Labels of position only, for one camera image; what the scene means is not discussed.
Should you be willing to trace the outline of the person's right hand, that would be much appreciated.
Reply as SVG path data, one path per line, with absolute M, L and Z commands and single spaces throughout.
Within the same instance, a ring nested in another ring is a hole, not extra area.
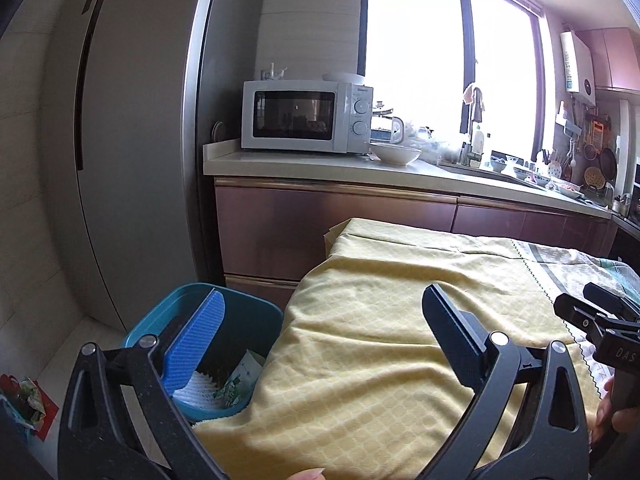
M 628 434 L 639 425 L 639 408 L 624 408 L 615 411 L 612 404 L 612 392 L 615 389 L 615 378 L 608 378 L 604 385 L 605 396 L 601 399 L 596 413 L 596 418 L 590 422 L 590 443 L 595 444 L 601 440 L 608 428 L 613 428 L 619 434 Z

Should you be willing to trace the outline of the person's left hand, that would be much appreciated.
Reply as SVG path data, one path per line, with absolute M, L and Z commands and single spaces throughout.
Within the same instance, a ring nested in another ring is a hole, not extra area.
M 310 468 L 291 474 L 285 480 L 326 480 L 323 468 Z

